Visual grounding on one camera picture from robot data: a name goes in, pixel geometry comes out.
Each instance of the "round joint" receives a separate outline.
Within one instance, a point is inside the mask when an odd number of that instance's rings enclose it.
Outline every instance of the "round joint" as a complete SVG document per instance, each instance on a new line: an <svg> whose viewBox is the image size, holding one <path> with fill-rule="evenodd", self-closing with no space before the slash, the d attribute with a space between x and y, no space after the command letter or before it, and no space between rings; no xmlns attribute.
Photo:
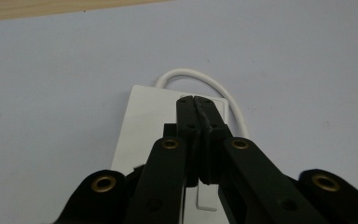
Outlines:
<svg viewBox="0 0 358 224"><path fill-rule="evenodd" d="M116 180L111 175L101 175L98 176L94 181L92 181L91 188L97 193L104 193L116 185Z"/></svg>
<svg viewBox="0 0 358 224"><path fill-rule="evenodd" d="M234 139L231 141L231 145L237 149L246 149L249 144L242 139Z"/></svg>
<svg viewBox="0 0 358 224"><path fill-rule="evenodd" d="M167 148L167 149L174 149L179 147L179 142L175 139L165 139L164 141L162 141L162 147Z"/></svg>
<svg viewBox="0 0 358 224"><path fill-rule="evenodd" d="M312 177L312 182L321 189L336 192L340 189L336 180L328 175L317 174Z"/></svg>

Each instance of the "white power strip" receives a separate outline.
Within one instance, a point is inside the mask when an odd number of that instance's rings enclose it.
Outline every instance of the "white power strip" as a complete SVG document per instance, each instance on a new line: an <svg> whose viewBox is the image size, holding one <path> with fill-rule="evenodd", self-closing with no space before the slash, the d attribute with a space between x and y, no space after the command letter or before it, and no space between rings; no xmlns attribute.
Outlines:
<svg viewBox="0 0 358 224"><path fill-rule="evenodd" d="M187 95L194 94L133 86L111 169L128 175L134 167L145 164L155 141L163 135L164 123L176 122L176 101ZM223 121L227 123L227 100L205 97L215 103ZM199 183L197 188L186 189L184 223L228 223L217 197L216 185Z"/></svg>

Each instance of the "white tabletop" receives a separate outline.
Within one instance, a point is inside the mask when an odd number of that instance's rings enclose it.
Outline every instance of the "white tabletop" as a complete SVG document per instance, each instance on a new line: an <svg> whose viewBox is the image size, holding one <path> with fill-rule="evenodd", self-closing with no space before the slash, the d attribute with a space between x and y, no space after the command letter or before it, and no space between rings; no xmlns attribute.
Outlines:
<svg viewBox="0 0 358 224"><path fill-rule="evenodd" d="M131 86L176 67L226 86L283 173L358 188L358 1L176 0L0 21L0 224L53 222L110 167Z"/></svg>

